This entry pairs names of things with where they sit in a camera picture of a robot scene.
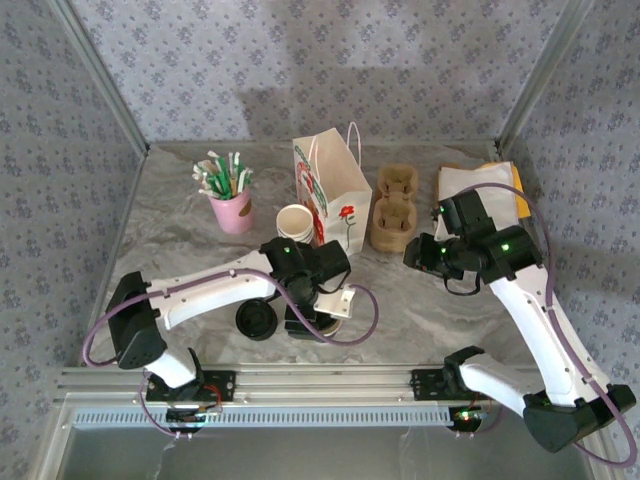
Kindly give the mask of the small circuit board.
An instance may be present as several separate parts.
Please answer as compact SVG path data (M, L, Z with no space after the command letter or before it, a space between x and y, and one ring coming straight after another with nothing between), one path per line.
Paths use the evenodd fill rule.
M196 408L169 408L165 414L165 422L172 433L195 434L199 432L210 415L219 415L222 408L216 405Z
M456 433L475 433L488 418L487 411L479 406L451 407L449 415L452 424L448 429Z

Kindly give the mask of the pink metal canister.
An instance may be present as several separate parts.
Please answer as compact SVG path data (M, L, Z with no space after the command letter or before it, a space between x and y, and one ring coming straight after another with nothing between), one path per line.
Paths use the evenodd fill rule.
M224 232L243 234L252 228L254 209L248 189L232 199L220 200L210 197L209 202L218 224Z

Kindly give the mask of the aluminium frame post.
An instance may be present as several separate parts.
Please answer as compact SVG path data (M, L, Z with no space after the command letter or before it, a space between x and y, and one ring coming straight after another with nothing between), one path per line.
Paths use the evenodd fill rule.
M594 3L595 0L566 0L556 24L550 31L549 37L496 140L496 149L502 158L514 145Z
M57 17L69 42L77 52L125 136L139 154L145 155L148 152L149 145L138 128L134 116L122 98L115 80L109 74L72 2L70 0L45 1Z

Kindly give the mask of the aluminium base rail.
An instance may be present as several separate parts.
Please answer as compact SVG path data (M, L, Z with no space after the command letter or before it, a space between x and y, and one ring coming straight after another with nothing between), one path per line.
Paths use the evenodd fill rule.
M412 371L416 368L409 364L245 364L214 369L235 373L231 403L236 406L388 406L414 401ZM131 401L141 380L139 370L66 368L59 376L56 396L112 394Z

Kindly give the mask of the brown pulp cup carrier stack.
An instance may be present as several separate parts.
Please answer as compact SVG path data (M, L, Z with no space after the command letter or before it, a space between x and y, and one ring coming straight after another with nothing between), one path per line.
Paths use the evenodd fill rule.
M402 253L412 240L418 224L418 179L417 170L408 164L387 163L380 167L370 228L374 249Z

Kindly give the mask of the stacked paper cups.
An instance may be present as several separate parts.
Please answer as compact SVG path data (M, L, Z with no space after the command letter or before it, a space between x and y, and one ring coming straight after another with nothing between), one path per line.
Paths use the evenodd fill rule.
M287 205L276 216L276 229L280 237L311 244L315 235L313 215L304 205Z

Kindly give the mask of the white flower print paper bag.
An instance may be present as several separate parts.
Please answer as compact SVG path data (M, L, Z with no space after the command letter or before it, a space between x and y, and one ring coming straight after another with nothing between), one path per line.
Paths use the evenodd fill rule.
M347 134L332 128L292 141L298 202L311 211L318 246L336 240L347 255L364 244L373 190L362 170L355 122Z

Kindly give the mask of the black cup lid stack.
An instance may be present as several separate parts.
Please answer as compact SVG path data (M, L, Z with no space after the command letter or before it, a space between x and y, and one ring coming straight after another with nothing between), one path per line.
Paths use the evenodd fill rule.
M236 311L235 322L238 331L253 341L269 339L278 325L275 310L262 299L243 302Z

